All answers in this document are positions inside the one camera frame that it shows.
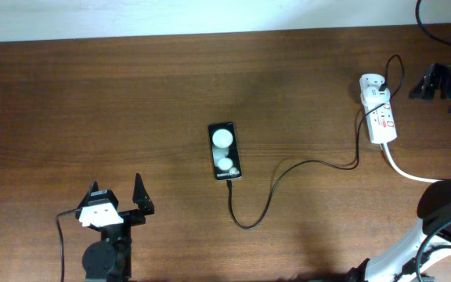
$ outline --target white power strip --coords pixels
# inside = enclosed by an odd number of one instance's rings
[[[384,83],[384,77],[379,74],[364,74],[359,79],[361,87],[361,102],[368,113],[375,107],[384,105],[366,116],[370,141],[374,144],[388,143],[396,139],[396,124],[392,117],[389,89],[379,91]]]

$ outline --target wood grain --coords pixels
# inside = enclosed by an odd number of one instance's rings
[[[451,40],[451,24],[430,28]],[[54,216],[93,179],[133,208],[136,172],[156,214],[132,231],[133,280],[345,273],[379,255],[413,225],[427,185],[394,172],[366,131],[356,170],[300,167],[261,226],[244,231],[214,181],[207,125],[236,123],[234,208],[253,222],[272,178],[295,162],[352,160],[359,77],[394,53],[406,65],[395,160],[451,178],[450,102],[407,97],[431,63],[451,63],[451,49],[414,26],[0,43],[0,281],[58,280]],[[66,280],[83,280],[83,251],[99,234],[72,217],[63,232]],[[451,258],[431,273],[451,281]]]

